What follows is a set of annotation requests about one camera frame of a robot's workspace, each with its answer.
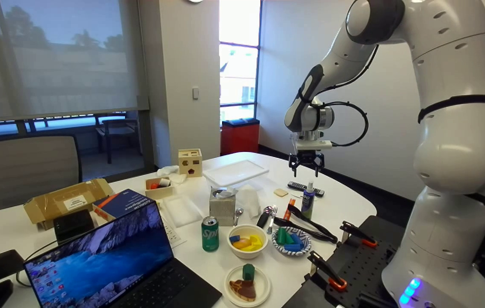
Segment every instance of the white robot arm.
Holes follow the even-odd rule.
[[[407,43],[422,131],[414,169],[426,184],[401,246],[381,277],[399,307],[485,307],[473,260],[485,236],[485,7],[481,0],[355,0],[328,55],[285,116],[298,133],[289,166],[317,172],[333,111],[317,99],[365,70],[377,44]],[[408,296],[409,282],[422,281]]]

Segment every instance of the laptop keyboard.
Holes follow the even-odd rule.
[[[173,267],[166,267],[157,277],[124,298],[119,308],[162,308],[189,284]]]

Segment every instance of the white wall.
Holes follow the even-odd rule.
[[[181,148],[219,156],[219,2],[142,0],[140,19],[155,163],[178,164]]]
[[[265,1],[262,16],[258,119],[260,144],[293,152],[284,126],[285,110],[309,70],[328,52],[352,0]],[[413,170],[419,141],[419,96],[407,45],[382,45],[373,65],[357,82],[320,95],[350,101],[368,113],[370,130],[349,148],[324,152],[326,168],[409,199],[424,185]],[[336,107],[326,138],[345,143],[360,135],[355,111]]]

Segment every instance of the light switch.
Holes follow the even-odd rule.
[[[197,86],[193,87],[193,99],[194,100],[199,99],[199,88]]]

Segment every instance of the remote control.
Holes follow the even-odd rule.
[[[303,184],[296,183],[296,182],[293,182],[293,181],[288,182],[288,187],[290,187],[291,189],[299,190],[299,191],[304,191],[305,189],[307,189],[307,185],[303,185]],[[319,198],[322,198],[324,196],[324,191],[322,189],[315,188],[315,189],[313,189],[313,191],[315,191],[315,195]]]

